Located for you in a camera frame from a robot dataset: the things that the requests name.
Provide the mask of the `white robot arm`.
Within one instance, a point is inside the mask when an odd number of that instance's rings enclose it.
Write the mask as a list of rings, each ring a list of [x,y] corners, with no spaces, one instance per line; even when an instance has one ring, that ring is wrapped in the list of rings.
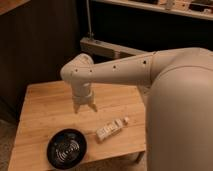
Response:
[[[99,64],[81,53],[60,75],[76,106],[93,102],[93,83],[147,87],[147,171],[213,171],[213,51],[161,50]]]

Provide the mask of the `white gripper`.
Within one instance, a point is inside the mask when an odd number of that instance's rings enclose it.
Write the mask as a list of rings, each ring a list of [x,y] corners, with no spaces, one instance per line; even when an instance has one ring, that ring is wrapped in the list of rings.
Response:
[[[75,103],[73,105],[74,108],[74,113],[77,114],[79,109],[80,109],[80,105],[86,105],[88,104],[88,106],[93,109],[95,112],[98,111],[96,104],[94,103],[94,93],[90,92],[87,95],[73,95],[72,96],[73,102]]]

